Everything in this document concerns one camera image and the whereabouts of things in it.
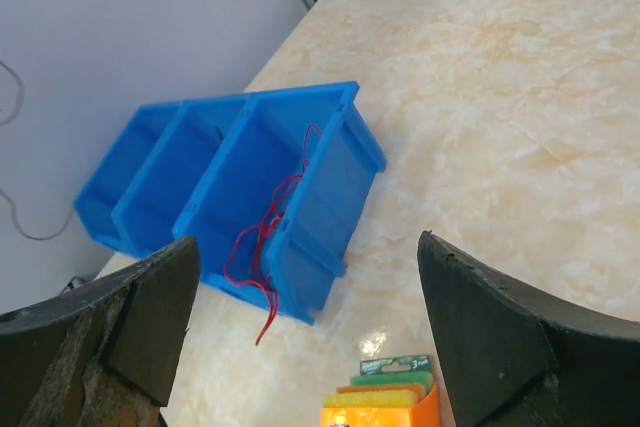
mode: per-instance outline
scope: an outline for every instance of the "red cable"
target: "red cable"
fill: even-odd
[[[242,232],[240,232],[240,234],[238,234],[233,245],[231,255],[229,256],[229,260],[227,260],[226,264],[224,265],[224,276],[232,284],[238,287],[243,287],[245,285],[258,287],[267,298],[267,303],[269,304],[269,316],[267,317],[267,321],[262,327],[262,330],[258,334],[256,345],[260,344],[260,340],[262,340],[262,337],[267,333],[269,327],[271,327],[271,324],[275,320],[276,315],[278,315],[279,306],[278,291],[269,284],[269,282],[271,281],[271,273],[269,273],[269,275],[267,275],[265,278],[264,274],[262,273],[262,269],[260,268],[260,257],[262,255],[262,249],[267,239],[276,231],[276,229],[278,228],[278,224],[284,217],[286,209],[280,211],[280,203],[282,203],[284,199],[286,199],[287,196],[293,190],[295,190],[295,188],[300,183],[300,180],[302,179],[304,173],[306,172],[307,167],[309,166],[310,159],[307,157],[307,144],[309,141],[309,134],[311,133],[312,129],[315,130],[320,136],[322,136],[320,127],[318,127],[316,124],[309,124],[309,126],[307,127],[307,131],[305,132],[304,143],[302,147],[302,173],[288,176],[275,188],[271,196],[271,204],[269,205],[269,209],[267,209],[267,212],[262,217],[262,221],[259,224],[247,227]],[[231,277],[229,268],[231,267],[231,264],[233,263],[233,260],[238,253],[238,246],[240,245],[240,241],[246,234],[255,229],[258,229],[258,238],[256,240],[256,248],[253,253],[253,258],[251,259],[251,265],[249,269],[251,278],[242,281],[235,280],[233,277]]]

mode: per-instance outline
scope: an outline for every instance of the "blue container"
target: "blue container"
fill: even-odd
[[[135,257],[174,240],[172,228],[248,95],[190,100],[164,131],[112,212]]]
[[[276,187],[302,172],[309,125],[311,159],[278,229],[262,251],[264,275],[271,274],[280,312],[313,324],[336,276],[377,172],[386,161],[358,113],[356,82],[252,94],[225,142],[204,172],[179,216],[175,237],[194,234],[200,246],[202,281],[234,297],[267,308],[253,286],[237,287],[223,275],[238,234],[260,223]],[[230,273],[250,277],[255,235],[240,243]]]
[[[96,242],[134,254],[111,213],[178,112],[177,105],[159,104],[139,109],[76,197],[74,206],[78,216]]]

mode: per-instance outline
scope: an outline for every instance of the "white wall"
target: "white wall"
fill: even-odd
[[[47,235],[136,106],[243,90],[305,13],[299,0],[0,0],[0,59],[26,85],[0,127],[0,187]],[[15,85],[0,69],[0,121]],[[77,218],[26,240],[0,199],[0,312],[57,294],[110,255]]]

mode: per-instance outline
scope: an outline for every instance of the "orange box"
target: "orange box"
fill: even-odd
[[[411,408],[325,407],[322,427],[440,427],[438,384]]]

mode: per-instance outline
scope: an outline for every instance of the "curved cable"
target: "curved cable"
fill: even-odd
[[[7,73],[13,78],[13,80],[16,82],[16,89],[17,89],[16,100],[13,103],[13,108],[11,109],[11,113],[6,119],[0,120],[0,127],[3,127],[7,124],[10,124],[14,120],[16,120],[16,118],[18,117],[18,115],[20,115],[20,112],[22,111],[22,107],[24,106],[24,82],[22,82],[22,79],[20,78],[18,73],[1,59],[0,59],[0,67],[6,70]],[[37,235],[29,234],[27,231],[25,231],[22,228],[22,225],[20,224],[20,219],[18,219],[18,206],[16,205],[16,202],[13,200],[13,198],[9,194],[7,194],[7,192],[4,189],[1,189],[1,188],[0,188],[0,197],[6,200],[7,203],[9,204],[9,216],[11,218],[11,222],[13,223],[13,226],[15,227],[16,231],[21,236],[29,240],[37,240],[40,242],[44,242],[44,241],[51,240],[58,237],[65,230],[67,230],[67,227],[69,227],[69,224],[71,223],[71,219],[73,219],[73,213],[75,211],[74,208],[71,207],[71,210],[67,214],[67,217],[65,218],[62,226],[58,230],[56,230],[53,234],[47,235],[45,237],[38,237]]]

